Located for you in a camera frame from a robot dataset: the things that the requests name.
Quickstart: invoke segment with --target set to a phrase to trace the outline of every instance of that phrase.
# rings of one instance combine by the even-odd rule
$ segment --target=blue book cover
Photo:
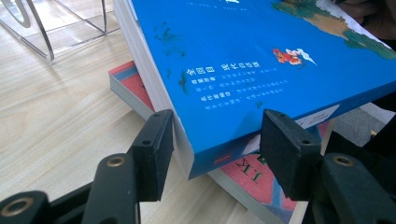
[[[265,108],[308,128],[396,90],[396,53],[330,0],[132,4],[191,145],[190,178],[257,149]]]

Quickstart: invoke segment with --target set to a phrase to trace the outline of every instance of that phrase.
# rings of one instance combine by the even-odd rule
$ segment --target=black object
[[[30,191],[0,202],[1,224],[140,223],[140,202],[159,201],[173,151],[172,110],[154,113],[127,153],[101,160],[91,184],[49,203]]]
[[[320,143],[287,115],[264,111],[260,151],[285,195],[310,202],[315,223],[396,224],[394,201],[361,162],[321,156]]]

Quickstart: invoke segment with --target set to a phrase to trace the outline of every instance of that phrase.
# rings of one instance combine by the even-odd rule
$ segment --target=light wood surface
[[[0,26],[0,201],[26,190],[54,199],[93,180],[99,161],[126,152],[144,121],[109,88],[132,60],[122,32],[53,62]],[[163,199],[143,223],[261,223],[208,176],[187,181],[172,161]]]

